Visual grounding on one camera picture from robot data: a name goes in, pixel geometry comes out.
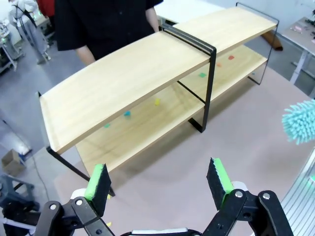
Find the wooden shelf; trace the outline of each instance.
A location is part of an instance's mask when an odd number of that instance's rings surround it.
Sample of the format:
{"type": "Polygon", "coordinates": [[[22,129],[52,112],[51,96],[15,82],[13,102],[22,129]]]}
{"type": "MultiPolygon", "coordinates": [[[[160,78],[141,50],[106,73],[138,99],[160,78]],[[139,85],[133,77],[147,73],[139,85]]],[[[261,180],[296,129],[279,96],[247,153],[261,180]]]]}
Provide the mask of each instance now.
{"type": "Polygon", "coordinates": [[[106,163],[111,171],[203,108],[202,102],[174,83],[132,108],[131,116],[119,116],[76,147],[90,175],[96,163],[106,163]]]}
{"type": "MultiPolygon", "coordinates": [[[[218,58],[222,67],[216,68],[212,100],[266,61],[245,46],[234,49],[230,54],[218,58]],[[235,57],[233,60],[227,58],[230,54],[235,57]]],[[[208,74],[208,68],[200,68],[181,81],[205,97],[207,77],[201,78],[199,74],[208,74]]],[[[132,108],[131,117],[116,118],[109,127],[99,129],[76,146],[90,174],[95,164],[99,163],[106,163],[111,171],[203,108],[203,103],[174,83],[132,108]],[[159,106],[155,106],[156,98],[161,99],[159,106]]]]}
{"type": "MultiPolygon", "coordinates": [[[[246,46],[239,46],[217,58],[211,101],[226,92],[236,83],[246,78],[254,70],[263,65],[267,59],[246,46]]],[[[209,64],[192,72],[180,81],[202,99],[206,99],[209,64]]]]}
{"type": "MultiPolygon", "coordinates": [[[[215,46],[218,55],[275,26],[241,8],[176,25],[215,46]]],[[[165,32],[157,32],[105,56],[41,96],[52,150],[62,154],[208,62],[207,55],[165,32]]]]}

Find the screw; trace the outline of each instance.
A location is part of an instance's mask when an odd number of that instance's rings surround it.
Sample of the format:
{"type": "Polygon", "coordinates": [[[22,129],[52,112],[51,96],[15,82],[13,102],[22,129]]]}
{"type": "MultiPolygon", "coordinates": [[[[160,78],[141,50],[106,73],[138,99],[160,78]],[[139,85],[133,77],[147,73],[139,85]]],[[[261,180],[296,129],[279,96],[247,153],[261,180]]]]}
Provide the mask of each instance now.
{"type": "Polygon", "coordinates": [[[240,191],[237,191],[237,192],[235,193],[235,196],[238,197],[238,198],[241,198],[241,197],[243,196],[243,193],[240,192],[240,191]]]}
{"type": "Polygon", "coordinates": [[[262,197],[266,200],[270,199],[270,195],[268,193],[264,193],[264,195],[262,195],[262,197]]]}
{"type": "Polygon", "coordinates": [[[83,201],[82,201],[82,200],[77,200],[75,203],[76,203],[78,206],[80,206],[80,205],[83,203],[83,201]]]}
{"type": "Polygon", "coordinates": [[[56,209],[56,207],[57,207],[57,206],[56,206],[55,204],[52,204],[52,205],[50,205],[49,208],[50,208],[50,210],[54,210],[54,209],[56,209]]]}

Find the red shirt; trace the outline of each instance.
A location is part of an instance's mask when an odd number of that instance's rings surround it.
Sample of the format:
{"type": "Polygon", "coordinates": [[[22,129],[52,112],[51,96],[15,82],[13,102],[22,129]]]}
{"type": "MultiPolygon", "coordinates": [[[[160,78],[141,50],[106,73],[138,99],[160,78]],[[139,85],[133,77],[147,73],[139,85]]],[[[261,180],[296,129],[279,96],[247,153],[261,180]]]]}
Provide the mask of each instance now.
{"type": "Polygon", "coordinates": [[[55,0],[37,0],[37,4],[44,16],[50,17],[55,15],[55,0]]]}

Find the green tape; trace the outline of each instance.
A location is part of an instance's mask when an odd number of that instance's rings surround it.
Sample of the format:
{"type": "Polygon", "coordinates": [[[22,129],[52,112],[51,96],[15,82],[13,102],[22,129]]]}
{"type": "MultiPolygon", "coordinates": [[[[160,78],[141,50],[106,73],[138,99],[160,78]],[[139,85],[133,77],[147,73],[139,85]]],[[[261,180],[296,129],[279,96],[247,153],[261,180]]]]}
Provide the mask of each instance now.
{"type": "Polygon", "coordinates": [[[99,178],[102,174],[104,165],[97,164],[94,168],[93,174],[90,178],[87,189],[85,190],[84,197],[86,200],[91,201],[95,195],[95,191],[98,185],[99,178]]]}
{"type": "Polygon", "coordinates": [[[220,182],[222,184],[222,188],[225,192],[225,195],[224,195],[223,200],[222,200],[222,204],[223,204],[227,194],[231,193],[234,190],[234,186],[233,186],[230,178],[228,177],[227,172],[226,172],[221,160],[219,158],[215,158],[214,164],[215,164],[220,182]]]}
{"type": "Polygon", "coordinates": [[[204,78],[204,77],[206,77],[207,75],[206,75],[205,73],[200,73],[199,76],[200,76],[201,78],[204,78]]]}

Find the cardboard box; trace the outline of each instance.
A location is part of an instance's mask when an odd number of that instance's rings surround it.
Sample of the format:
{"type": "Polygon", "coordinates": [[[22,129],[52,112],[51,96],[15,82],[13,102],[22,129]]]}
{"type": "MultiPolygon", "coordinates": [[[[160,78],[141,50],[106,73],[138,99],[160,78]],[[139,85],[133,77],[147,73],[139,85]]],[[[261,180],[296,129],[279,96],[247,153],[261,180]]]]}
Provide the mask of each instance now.
{"type": "Polygon", "coordinates": [[[19,154],[11,149],[1,160],[2,169],[8,175],[16,177],[25,170],[26,166],[19,154]]]}

